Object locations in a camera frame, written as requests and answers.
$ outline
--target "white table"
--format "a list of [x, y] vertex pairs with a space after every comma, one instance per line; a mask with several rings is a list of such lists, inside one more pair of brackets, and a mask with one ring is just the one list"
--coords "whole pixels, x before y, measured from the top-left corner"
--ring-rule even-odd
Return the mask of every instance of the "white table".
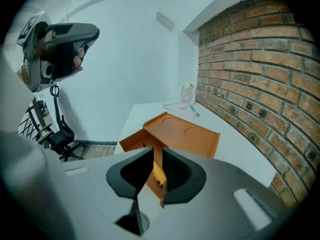
[[[134, 105], [119, 140], [123, 140], [141, 130], [144, 122], [167, 111], [170, 114], [183, 118], [196, 125], [221, 133], [214, 159], [235, 165], [264, 186], [270, 186], [276, 174], [274, 167], [256, 147], [226, 121], [199, 103], [196, 103], [194, 108], [200, 116], [194, 119], [185, 118], [179, 115], [178, 112], [166, 110], [163, 108], [162, 104], [163, 103], [148, 103]], [[116, 155], [123, 152], [123, 149], [118, 143], [114, 150], [114, 154]]]

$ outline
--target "yellow object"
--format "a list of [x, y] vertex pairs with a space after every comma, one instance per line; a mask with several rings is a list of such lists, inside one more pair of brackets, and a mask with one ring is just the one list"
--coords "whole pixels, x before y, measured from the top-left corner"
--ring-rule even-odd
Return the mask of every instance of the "yellow object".
[[160, 168], [160, 166], [153, 161], [153, 170], [152, 170], [153, 177], [156, 182], [162, 187], [164, 182], [167, 180], [165, 172]]

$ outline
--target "brick wall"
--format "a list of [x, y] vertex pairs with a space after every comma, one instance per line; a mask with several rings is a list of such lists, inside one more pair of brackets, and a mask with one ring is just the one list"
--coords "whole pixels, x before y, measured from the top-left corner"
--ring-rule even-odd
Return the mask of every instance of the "brick wall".
[[247, 0], [200, 28], [196, 101], [273, 164], [270, 189], [303, 200], [320, 163], [320, 57], [281, 0]]

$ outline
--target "orange box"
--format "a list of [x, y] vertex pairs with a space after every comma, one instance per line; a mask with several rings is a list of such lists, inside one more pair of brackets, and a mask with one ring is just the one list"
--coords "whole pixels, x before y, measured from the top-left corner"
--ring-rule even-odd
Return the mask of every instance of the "orange box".
[[[119, 144], [125, 152], [144, 146], [153, 147], [154, 161], [162, 168], [162, 149], [164, 147], [186, 150], [213, 158], [219, 138], [220, 133], [164, 112], [145, 122], [141, 130], [119, 141]], [[159, 199], [163, 197], [163, 190], [152, 173], [146, 184]]]

